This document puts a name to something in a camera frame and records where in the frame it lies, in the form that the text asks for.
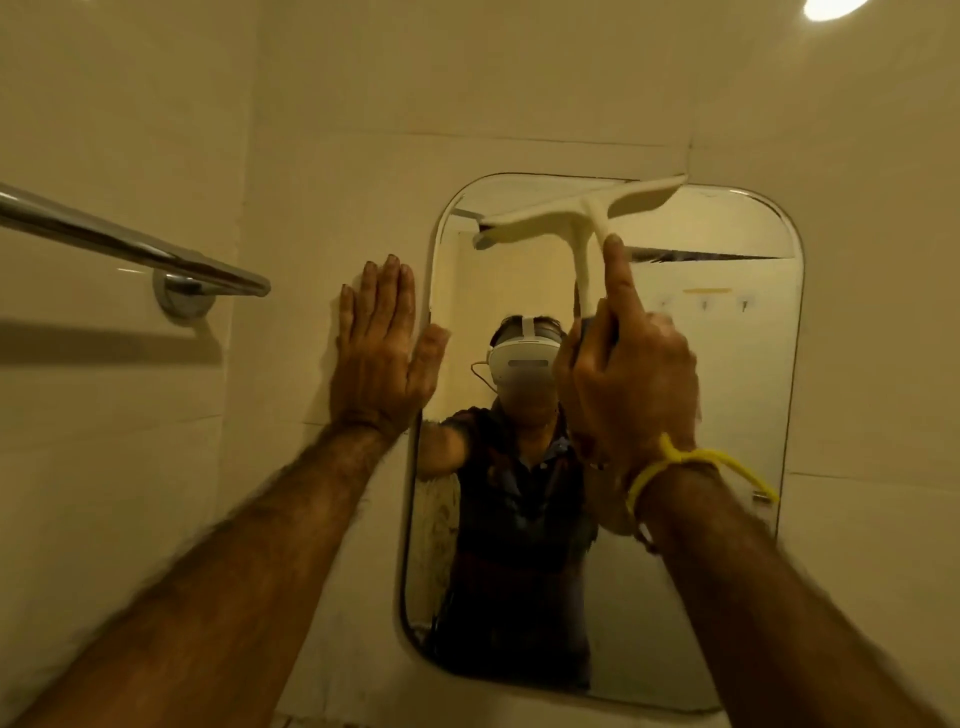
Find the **rounded wall mirror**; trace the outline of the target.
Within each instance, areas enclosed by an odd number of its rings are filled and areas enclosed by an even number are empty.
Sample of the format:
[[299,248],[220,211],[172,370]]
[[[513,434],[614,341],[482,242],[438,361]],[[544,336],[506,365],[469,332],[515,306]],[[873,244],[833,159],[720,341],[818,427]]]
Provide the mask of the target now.
[[[552,364],[580,308],[570,247],[549,234],[474,249],[478,221],[625,179],[497,174],[438,217],[429,321],[450,331],[414,454],[399,615],[415,653],[462,678],[684,717],[721,700],[662,560],[616,515],[609,470],[583,463]],[[649,312],[698,360],[697,441],[775,531],[804,259],[773,201],[686,182],[612,220]]]

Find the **person's left hand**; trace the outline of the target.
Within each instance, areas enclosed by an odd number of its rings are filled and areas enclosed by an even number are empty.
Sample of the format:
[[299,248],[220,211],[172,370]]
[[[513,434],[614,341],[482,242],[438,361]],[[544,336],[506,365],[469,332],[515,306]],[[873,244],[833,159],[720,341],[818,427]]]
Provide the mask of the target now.
[[378,277],[383,264],[367,261],[359,275],[357,320],[349,347],[337,350],[330,383],[329,411],[337,427],[372,434],[385,449],[409,429],[430,399],[411,396],[411,359],[421,333],[417,319],[416,279],[401,263],[397,308],[387,336],[373,337]]

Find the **chrome towel bar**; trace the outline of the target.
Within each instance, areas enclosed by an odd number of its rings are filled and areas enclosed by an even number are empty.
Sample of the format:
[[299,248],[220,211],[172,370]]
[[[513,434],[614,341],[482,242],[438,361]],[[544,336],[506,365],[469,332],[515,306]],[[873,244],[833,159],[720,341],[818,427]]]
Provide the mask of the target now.
[[263,275],[163,242],[129,227],[0,183],[0,227],[140,264],[183,296],[253,296],[271,292]]

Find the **person's left forearm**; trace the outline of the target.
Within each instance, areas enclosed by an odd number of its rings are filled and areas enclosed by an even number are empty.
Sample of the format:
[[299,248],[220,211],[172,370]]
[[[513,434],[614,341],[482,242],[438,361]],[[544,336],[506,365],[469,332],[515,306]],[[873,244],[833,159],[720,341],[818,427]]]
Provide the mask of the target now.
[[357,506],[400,436],[327,425],[8,728],[269,728]]

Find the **white squeegee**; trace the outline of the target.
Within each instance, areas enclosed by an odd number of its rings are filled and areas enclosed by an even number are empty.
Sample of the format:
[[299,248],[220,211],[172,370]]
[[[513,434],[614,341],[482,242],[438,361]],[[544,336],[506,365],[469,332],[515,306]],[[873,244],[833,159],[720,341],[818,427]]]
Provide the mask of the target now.
[[473,237],[473,247],[483,251],[535,237],[552,235],[560,238],[572,255],[580,315],[582,323],[587,325],[596,312],[594,286],[602,282],[592,273],[592,247],[603,247],[613,231],[613,220],[654,212],[687,181],[686,174],[632,180],[486,216],[478,221],[479,230]]

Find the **round ceiling light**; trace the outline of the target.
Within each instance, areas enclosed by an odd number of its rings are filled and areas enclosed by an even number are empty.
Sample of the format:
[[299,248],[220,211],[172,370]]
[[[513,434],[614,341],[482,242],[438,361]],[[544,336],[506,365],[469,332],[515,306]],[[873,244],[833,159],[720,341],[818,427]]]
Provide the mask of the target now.
[[871,0],[804,0],[803,16],[810,22],[830,22],[845,18]]

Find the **chrome round bar mount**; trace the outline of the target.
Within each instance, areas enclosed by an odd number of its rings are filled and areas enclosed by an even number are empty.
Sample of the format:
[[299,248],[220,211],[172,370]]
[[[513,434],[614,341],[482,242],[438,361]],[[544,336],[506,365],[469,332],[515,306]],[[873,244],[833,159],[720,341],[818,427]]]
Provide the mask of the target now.
[[153,296],[162,312],[169,319],[180,323],[206,318],[219,295],[214,284],[183,273],[170,273],[160,269],[152,270],[151,285]]

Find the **person's right forearm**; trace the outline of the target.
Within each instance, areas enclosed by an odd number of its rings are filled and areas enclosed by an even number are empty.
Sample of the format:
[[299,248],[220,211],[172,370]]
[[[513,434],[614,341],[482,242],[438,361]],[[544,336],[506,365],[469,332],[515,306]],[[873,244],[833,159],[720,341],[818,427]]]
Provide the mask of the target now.
[[803,577],[716,469],[668,467],[635,513],[731,728],[950,728]]

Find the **person's right hand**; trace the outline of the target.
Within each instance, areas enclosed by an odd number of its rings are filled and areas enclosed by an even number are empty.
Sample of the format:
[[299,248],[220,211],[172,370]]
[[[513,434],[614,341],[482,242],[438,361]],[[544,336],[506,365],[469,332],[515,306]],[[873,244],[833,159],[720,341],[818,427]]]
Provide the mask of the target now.
[[660,459],[663,434],[680,450],[696,447],[697,359],[669,315],[644,309],[618,235],[602,255],[606,295],[589,322],[575,306],[554,379],[582,463],[636,475]]

